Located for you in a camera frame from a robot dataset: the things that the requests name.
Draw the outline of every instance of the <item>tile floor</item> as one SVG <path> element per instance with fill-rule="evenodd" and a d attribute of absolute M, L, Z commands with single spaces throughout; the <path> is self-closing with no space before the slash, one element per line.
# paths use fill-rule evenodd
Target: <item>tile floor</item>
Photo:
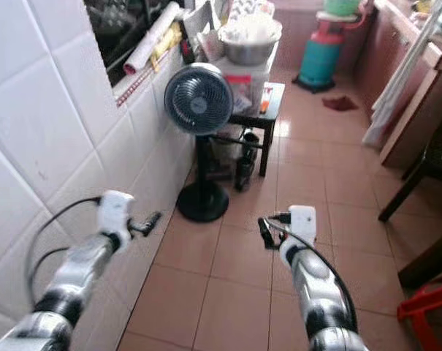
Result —
<path fill-rule="evenodd" d="M 273 80 L 293 76 L 277 71 Z M 350 80 L 325 95 L 340 94 L 359 104 Z M 380 223 L 400 171 L 360 145 L 368 126 L 362 109 L 336 113 L 321 96 L 287 83 L 267 176 L 255 173 L 243 194 L 228 186 L 223 218 L 195 224 L 174 213 L 120 351 L 307 350 L 289 272 L 256 228 L 258 216 L 292 203 L 316 207 L 316 247 L 346 281 L 370 350 L 417 350 L 395 317 L 405 297 L 397 269 L 442 235 L 442 184 L 424 181 Z M 442 317 L 433 319 L 442 335 Z"/>

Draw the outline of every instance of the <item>wooden chair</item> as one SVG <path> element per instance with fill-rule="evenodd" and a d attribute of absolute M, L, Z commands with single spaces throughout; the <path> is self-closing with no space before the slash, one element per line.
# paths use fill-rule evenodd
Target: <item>wooden chair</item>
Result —
<path fill-rule="evenodd" d="M 381 211 L 378 219 L 386 222 L 425 176 L 442 181 L 442 127 L 435 131 L 421 155 L 403 174 L 405 183 Z"/>

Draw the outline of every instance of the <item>black cable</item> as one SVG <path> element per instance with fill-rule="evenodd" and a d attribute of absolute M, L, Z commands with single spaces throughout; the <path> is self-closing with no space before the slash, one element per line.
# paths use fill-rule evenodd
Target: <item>black cable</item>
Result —
<path fill-rule="evenodd" d="M 344 294 L 344 299 L 345 299 L 345 302 L 346 302 L 346 308 L 351 313 L 352 326 L 354 327 L 354 331 L 356 333 L 359 333 L 359 328 L 358 328 L 358 325 L 357 325 L 357 314 L 356 314 L 356 311 L 355 311 L 354 302 L 352 301 L 351 293 L 348 291 L 346 284 L 344 283 L 344 281 L 340 277 L 339 273 L 331 265 L 331 263 L 329 263 L 328 260 L 318 250 L 316 250 L 312 245 L 310 245 L 307 241 L 303 240 L 297 234 L 291 232 L 290 230 L 288 230 L 285 227 L 280 226 L 279 224 L 271 222 L 269 217 L 265 218 L 264 220 L 271 227 L 289 234 L 290 236 L 292 236 L 292 237 L 296 238 L 298 241 L 300 241 L 300 243 L 304 244 L 307 247 L 307 249 L 310 249 L 311 251 L 313 251 L 313 253 L 316 254 L 316 256 L 318 256 L 324 262 L 324 264 L 329 268 L 329 270 L 335 275 L 336 280 L 338 281 L 338 285 L 339 285 L 340 289 L 342 290 L 342 292 Z"/>
<path fill-rule="evenodd" d="M 37 244 L 37 241 L 39 240 L 40 235 L 42 232 L 53 223 L 57 218 L 59 218 L 62 214 L 67 212 L 70 208 L 75 207 L 76 205 L 79 205 L 81 203 L 89 203 L 94 202 L 99 204 L 99 201 L 101 200 L 101 197 L 87 197 L 86 199 L 81 199 L 78 201 L 75 201 L 73 203 L 70 203 L 68 206 L 62 208 L 59 212 L 57 212 L 52 218 L 50 218 L 46 223 L 44 223 L 38 231 L 35 232 L 34 236 L 32 237 L 31 243 L 29 244 L 29 248 L 26 254 L 26 264 L 25 264 L 25 276 L 26 276 L 26 291 L 28 293 L 28 299 L 31 303 L 31 306 L 34 307 L 36 301 L 34 299 L 34 282 L 33 282 L 33 267 L 32 267 L 32 260 L 34 258 L 34 247 Z"/>
<path fill-rule="evenodd" d="M 59 247 L 58 249 L 54 249 L 54 250 L 50 250 L 49 252 L 46 252 L 45 254 L 43 254 L 39 260 L 36 262 L 36 265 L 34 266 L 32 273 L 31 273 L 31 280 L 32 280 L 32 288 L 33 288 L 33 298 L 34 298 L 34 283 L 36 280 L 36 275 L 37 275 L 37 271 L 39 270 L 41 264 L 43 264 L 43 262 L 49 258 L 49 256 L 56 254 L 57 252 L 62 252 L 62 251 L 66 251 L 67 249 L 69 249 L 69 246 L 65 246 L 65 247 Z"/>

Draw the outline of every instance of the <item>white curtain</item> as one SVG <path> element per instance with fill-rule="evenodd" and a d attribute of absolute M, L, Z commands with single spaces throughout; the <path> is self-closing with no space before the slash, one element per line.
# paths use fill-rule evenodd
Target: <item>white curtain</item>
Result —
<path fill-rule="evenodd" d="M 433 33 L 438 16 L 442 11 L 442 0 L 435 0 L 432 4 L 432 14 L 425 22 L 420 35 L 412 44 L 411 48 L 406 53 L 404 59 L 401 61 L 396 72 L 393 74 L 380 97 L 372 106 L 372 124 L 362 142 L 365 145 L 376 148 L 381 147 L 383 143 L 382 137 L 395 109 L 396 102 L 403 92 L 404 85 L 407 82 L 412 69 L 417 63 L 417 59 L 424 52 L 430 35 Z"/>

